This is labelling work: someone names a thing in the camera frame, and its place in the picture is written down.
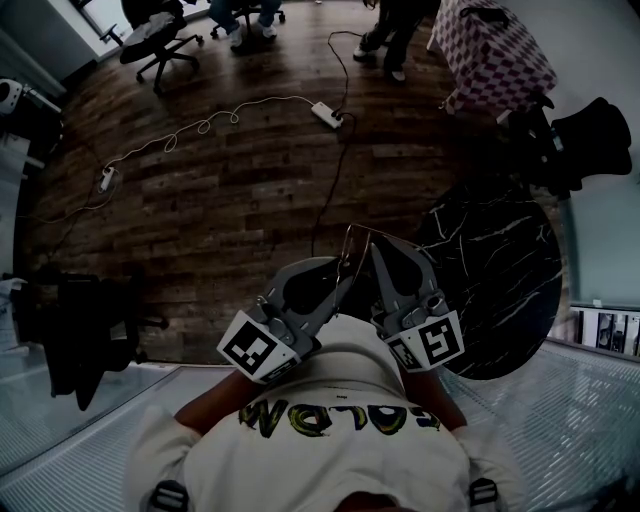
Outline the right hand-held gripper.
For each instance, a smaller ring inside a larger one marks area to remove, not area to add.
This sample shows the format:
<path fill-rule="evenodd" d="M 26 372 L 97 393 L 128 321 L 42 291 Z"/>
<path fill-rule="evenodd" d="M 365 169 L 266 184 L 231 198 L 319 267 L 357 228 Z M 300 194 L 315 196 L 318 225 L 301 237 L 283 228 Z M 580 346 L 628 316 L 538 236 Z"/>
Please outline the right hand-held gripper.
<path fill-rule="evenodd" d="M 442 293 L 427 295 L 438 288 L 429 259 L 415 247 L 384 235 L 371 243 L 371 257 L 385 311 L 372 323 L 398 365 L 408 373 L 426 372 L 462 355 L 457 312 L 449 310 Z M 421 298 L 400 309 L 398 301 Z"/>

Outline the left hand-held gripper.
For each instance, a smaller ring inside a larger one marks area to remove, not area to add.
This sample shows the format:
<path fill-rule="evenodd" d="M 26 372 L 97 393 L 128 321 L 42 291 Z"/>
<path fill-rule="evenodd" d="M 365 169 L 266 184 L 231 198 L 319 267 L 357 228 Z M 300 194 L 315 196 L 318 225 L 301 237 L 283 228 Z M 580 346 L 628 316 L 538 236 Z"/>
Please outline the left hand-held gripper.
<path fill-rule="evenodd" d="M 338 266 L 337 257 L 324 256 L 281 268 L 258 303 L 236 313 L 218 352 L 248 379 L 264 385 L 307 360 L 320 348 L 317 332 L 354 281 L 353 276 L 339 277 Z"/>

